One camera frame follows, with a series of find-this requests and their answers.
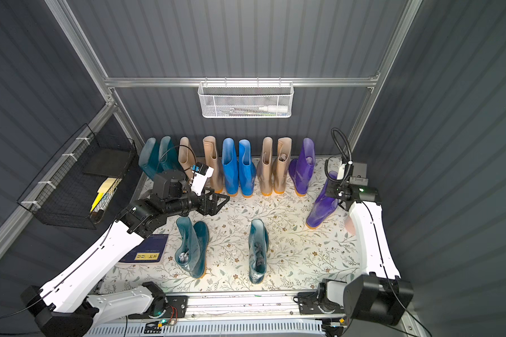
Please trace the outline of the purple front boot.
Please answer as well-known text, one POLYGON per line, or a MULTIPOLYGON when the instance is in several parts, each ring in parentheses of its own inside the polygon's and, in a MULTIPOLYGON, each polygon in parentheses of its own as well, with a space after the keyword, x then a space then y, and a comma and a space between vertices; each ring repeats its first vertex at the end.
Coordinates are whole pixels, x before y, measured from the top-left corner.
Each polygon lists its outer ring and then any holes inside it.
POLYGON ((330 180, 327 178, 323 189, 320 191, 319 196, 313 204, 312 210, 306 218, 306 225, 311 229, 318 228, 320 224, 337 209, 338 201, 326 195, 329 182, 330 180))
POLYGON ((316 163, 315 145, 312 139, 305 138, 302 142, 302 149, 299 157, 293 159, 289 166, 289 175, 295 185, 295 192, 298 196, 307 195, 309 183, 313 177, 316 163))

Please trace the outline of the dark green boot back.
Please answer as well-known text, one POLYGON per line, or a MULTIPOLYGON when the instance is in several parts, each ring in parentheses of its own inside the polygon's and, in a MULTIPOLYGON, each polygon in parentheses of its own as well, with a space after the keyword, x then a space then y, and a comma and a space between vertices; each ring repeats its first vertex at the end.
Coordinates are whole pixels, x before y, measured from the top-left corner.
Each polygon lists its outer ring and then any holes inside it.
POLYGON ((167 170, 183 171, 183 168, 179 163, 177 147, 172 142, 170 136, 161 138, 158 150, 157 172, 160 173, 167 170))

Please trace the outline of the beige rain boot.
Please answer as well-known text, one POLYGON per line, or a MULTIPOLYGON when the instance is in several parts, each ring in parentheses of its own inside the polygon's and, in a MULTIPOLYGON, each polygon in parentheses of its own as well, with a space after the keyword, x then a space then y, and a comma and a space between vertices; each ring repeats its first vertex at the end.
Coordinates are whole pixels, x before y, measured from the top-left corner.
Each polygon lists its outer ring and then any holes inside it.
POLYGON ((216 148, 216 138, 214 136, 206 136, 202 142, 206 164, 214 170, 210 178, 211 187, 216 193, 221 193, 224 188, 224 177, 222 162, 216 148))
POLYGON ((277 157, 273 164, 274 192, 283 194, 286 188, 286 179, 290 165, 290 153, 292 150, 292 139, 283 137, 278 139, 277 157))
POLYGON ((187 137, 182 137, 179 143, 178 161, 187 175, 192 181, 194 172, 192 167, 196 164, 194 152, 191 150, 191 143, 187 137))
POLYGON ((264 196, 270 196, 273 192, 272 158, 273 139, 271 137, 265 137, 262 142, 260 161, 257 164, 259 188, 261 190, 261 194, 264 196))

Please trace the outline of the dark green front boot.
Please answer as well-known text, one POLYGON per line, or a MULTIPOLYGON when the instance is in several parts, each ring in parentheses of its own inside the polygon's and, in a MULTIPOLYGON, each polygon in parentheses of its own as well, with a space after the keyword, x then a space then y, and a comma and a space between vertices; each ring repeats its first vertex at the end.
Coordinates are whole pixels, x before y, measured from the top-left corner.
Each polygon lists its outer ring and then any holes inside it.
POLYGON ((260 284, 267 271, 268 232, 264 222, 254 219, 249 234, 249 278, 253 284, 260 284))
POLYGON ((178 218, 177 227, 182 243, 175 253, 175 261, 191 277, 200 279, 204 276, 207 266, 209 228, 202 221, 193 224, 188 217, 178 218))

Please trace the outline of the blue rain boot front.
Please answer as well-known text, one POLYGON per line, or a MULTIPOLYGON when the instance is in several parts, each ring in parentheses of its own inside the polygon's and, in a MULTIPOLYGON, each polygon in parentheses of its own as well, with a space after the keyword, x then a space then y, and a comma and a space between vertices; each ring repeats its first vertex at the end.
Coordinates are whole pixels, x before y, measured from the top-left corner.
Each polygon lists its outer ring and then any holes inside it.
POLYGON ((234 197, 238 193, 239 177, 236 147, 232 138, 225 138, 223 141, 222 164, 226 192, 234 197))

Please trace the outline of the blue rain boot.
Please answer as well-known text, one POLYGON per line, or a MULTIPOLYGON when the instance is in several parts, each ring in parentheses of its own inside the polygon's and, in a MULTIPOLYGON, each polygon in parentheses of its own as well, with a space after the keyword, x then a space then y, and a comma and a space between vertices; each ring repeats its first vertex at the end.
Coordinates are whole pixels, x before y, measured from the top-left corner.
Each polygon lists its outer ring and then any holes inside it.
POLYGON ((223 141, 222 164, 226 192, 234 197, 238 193, 239 177, 236 147, 232 138, 225 138, 223 141))
POLYGON ((254 193, 256 167, 252 161, 251 144, 249 140, 239 141, 238 173, 239 183, 244 197, 251 197, 254 193))

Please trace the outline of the blue rain boot back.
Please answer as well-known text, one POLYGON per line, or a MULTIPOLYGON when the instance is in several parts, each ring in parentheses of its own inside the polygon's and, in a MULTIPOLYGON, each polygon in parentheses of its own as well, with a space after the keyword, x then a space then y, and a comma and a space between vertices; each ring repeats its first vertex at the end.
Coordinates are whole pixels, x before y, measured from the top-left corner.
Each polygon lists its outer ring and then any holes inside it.
POLYGON ((244 197, 251 197, 254 193, 256 167, 252 161, 251 144, 249 140, 239 141, 238 173, 239 183, 244 197))

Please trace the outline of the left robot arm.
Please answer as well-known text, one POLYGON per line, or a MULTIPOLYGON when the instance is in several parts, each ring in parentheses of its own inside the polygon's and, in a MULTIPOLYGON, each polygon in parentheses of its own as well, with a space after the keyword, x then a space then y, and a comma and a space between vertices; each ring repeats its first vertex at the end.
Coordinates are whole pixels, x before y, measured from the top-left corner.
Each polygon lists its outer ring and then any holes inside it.
POLYGON ((62 273, 41 287, 30 286, 21 295, 27 310, 45 336, 84 336, 91 328, 128 315, 165 313, 168 301, 154 282, 111 295, 91 290, 127 253, 176 216, 182 245, 175 261, 195 279, 204 276, 209 230, 202 221, 192 223, 196 211, 214 216, 229 201, 228 195, 206 189, 202 195, 187 192, 163 201, 140 199, 122 210, 102 236, 62 273))

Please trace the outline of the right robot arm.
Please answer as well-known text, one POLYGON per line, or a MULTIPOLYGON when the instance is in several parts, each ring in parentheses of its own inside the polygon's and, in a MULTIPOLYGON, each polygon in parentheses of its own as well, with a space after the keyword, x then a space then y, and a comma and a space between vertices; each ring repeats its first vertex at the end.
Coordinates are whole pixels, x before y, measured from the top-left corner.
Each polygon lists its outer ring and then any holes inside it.
POLYGON ((402 280, 389 251, 378 190, 337 180, 337 173, 331 171, 323 192, 348 212, 361 262, 358 275, 350 282, 324 279, 319 284, 319 309, 324 313, 342 309, 350 319, 395 327, 412 301, 414 290, 410 282, 402 280))

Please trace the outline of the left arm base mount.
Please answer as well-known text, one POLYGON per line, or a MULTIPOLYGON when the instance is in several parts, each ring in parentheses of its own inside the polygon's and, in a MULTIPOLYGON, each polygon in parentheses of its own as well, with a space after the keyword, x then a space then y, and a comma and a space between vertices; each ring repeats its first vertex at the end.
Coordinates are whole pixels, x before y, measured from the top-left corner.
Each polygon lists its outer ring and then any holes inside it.
POLYGON ((129 315, 128 318, 132 320, 177 320, 185 317, 187 307, 188 296, 166 296, 165 299, 159 296, 148 307, 146 312, 129 315))

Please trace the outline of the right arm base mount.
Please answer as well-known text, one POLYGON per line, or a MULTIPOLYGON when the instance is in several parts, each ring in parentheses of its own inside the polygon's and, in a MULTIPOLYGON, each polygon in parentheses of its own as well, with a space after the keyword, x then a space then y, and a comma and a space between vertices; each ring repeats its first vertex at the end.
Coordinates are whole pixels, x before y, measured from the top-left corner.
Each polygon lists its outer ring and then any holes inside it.
POLYGON ((293 297, 301 315, 345 315, 344 307, 319 292, 299 292, 293 297))

